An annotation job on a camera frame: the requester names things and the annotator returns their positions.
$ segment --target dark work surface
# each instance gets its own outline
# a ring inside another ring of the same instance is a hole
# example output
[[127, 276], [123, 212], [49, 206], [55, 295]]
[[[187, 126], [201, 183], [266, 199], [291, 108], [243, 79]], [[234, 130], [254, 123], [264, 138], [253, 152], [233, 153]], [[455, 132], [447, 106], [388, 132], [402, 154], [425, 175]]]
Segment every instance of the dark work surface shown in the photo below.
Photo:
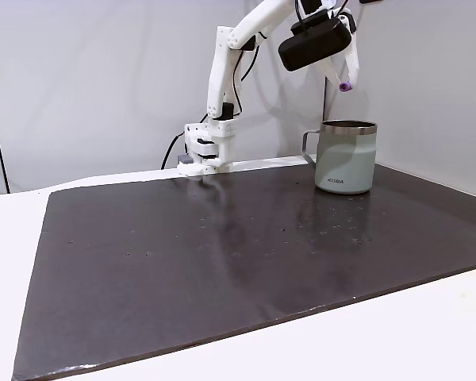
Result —
[[476, 198], [377, 167], [63, 190], [40, 235], [13, 379], [162, 355], [476, 268]]

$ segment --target mug handle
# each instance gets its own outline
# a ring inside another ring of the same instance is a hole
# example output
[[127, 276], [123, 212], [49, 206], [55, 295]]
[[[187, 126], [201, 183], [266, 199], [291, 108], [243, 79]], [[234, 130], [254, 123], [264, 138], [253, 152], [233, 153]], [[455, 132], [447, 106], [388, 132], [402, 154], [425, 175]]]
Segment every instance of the mug handle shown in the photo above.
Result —
[[303, 155], [303, 158], [307, 161], [307, 163], [313, 165], [316, 167], [316, 163], [314, 163], [314, 160], [312, 160], [312, 157], [307, 153], [307, 137], [309, 136], [310, 133], [317, 133], [319, 134], [320, 130], [317, 131], [307, 131], [306, 133], [303, 134], [303, 144], [301, 146], [301, 154]]

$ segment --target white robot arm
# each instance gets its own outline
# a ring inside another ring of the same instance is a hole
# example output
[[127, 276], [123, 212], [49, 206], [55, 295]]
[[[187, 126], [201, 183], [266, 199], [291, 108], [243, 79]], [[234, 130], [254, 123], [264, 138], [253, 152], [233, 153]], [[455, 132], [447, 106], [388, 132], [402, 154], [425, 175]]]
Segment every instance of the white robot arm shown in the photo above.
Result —
[[[241, 59], [246, 51], [257, 49], [295, 11], [298, 7], [296, 1], [264, 0], [237, 27], [217, 28], [209, 77], [209, 121], [185, 126], [188, 154], [180, 157], [178, 169], [182, 174], [203, 175], [232, 169], [235, 118], [241, 113]], [[336, 0], [299, 1], [304, 15], [309, 16], [302, 23], [293, 25], [294, 36], [281, 44], [279, 54], [284, 66], [293, 71], [316, 64], [342, 91], [351, 90], [358, 78], [359, 63], [356, 27], [350, 10], [333, 9]], [[343, 52], [346, 57], [348, 83], [340, 82], [333, 67], [331, 56], [338, 52]]]

